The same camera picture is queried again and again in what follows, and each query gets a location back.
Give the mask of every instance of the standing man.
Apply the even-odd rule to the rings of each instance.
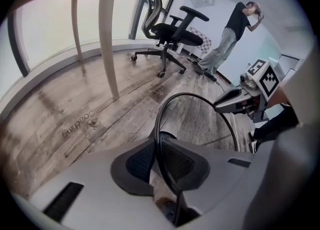
[[[259,15],[259,18],[258,22],[251,26],[248,16],[253,14]],[[247,27],[251,32],[253,32],[259,26],[263,18],[264,16],[261,15],[260,6],[257,3],[248,2],[247,5],[244,5],[242,2],[239,2],[236,4],[222,33],[220,45],[198,62],[195,66],[195,72],[199,75],[204,73],[211,80],[217,81],[214,77],[214,73],[228,58],[237,41],[242,37],[245,28]]]

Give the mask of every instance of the black pants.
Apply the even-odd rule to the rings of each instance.
[[[257,140],[256,149],[266,141],[275,140],[285,130],[295,127],[298,119],[292,107],[283,106],[283,111],[278,116],[268,121],[261,128],[254,130],[254,139]]]

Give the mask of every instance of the black t-shirt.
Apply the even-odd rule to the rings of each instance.
[[[243,33],[245,32],[246,26],[251,26],[248,18],[242,12],[242,10],[245,8],[246,6],[244,5],[244,3],[239,2],[238,4],[236,4],[232,15],[230,16],[230,19],[226,24],[226,28],[230,28],[235,32],[237,41],[242,37]]]

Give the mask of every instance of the person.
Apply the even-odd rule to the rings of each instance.
[[[248,16],[253,14],[259,15],[258,22],[251,26]],[[239,2],[226,24],[222,33],[220,45],[207,54],[202,60],[195,61],[195,72],[199,75],[203,73],[213,81],[217,81],[214,73],[217,68],[228,58],[236,43],[241,39],[245,28],[247,27],[253,32],[263,20],[264,15],[261,15],[260,6],[255,2],[248,2],[245,6]]]
[[[283,131],[298,125],[297,116],[283,91],[282,85],[278,87],[270,98],[267,108],[271,108],[276,104],[281,104],[283,111],[262,127],[248,133],[251,140],[249,144],[251,153],[256,153],[263,142],[275,140]]]

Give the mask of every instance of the wooden floor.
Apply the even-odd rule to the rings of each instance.
[[[173,63],[165,77],[157,72],[161,60],[133,51],[114,54],[120,98],[112,99],[101,57],[75,63],[38,85],[1,126],[0,160],[13,192],[30,197],[43,183],[92,152],[147,137],[165,99],[192,92],[210,101],[223,93],[221,86],[198,76],[185,57],[176,56],[188,69],[178,73]],[[217,77],[225,90],[229,85]],[[247,133],[254,125],[246,115],[227,115],[240,150],[248,151]]]

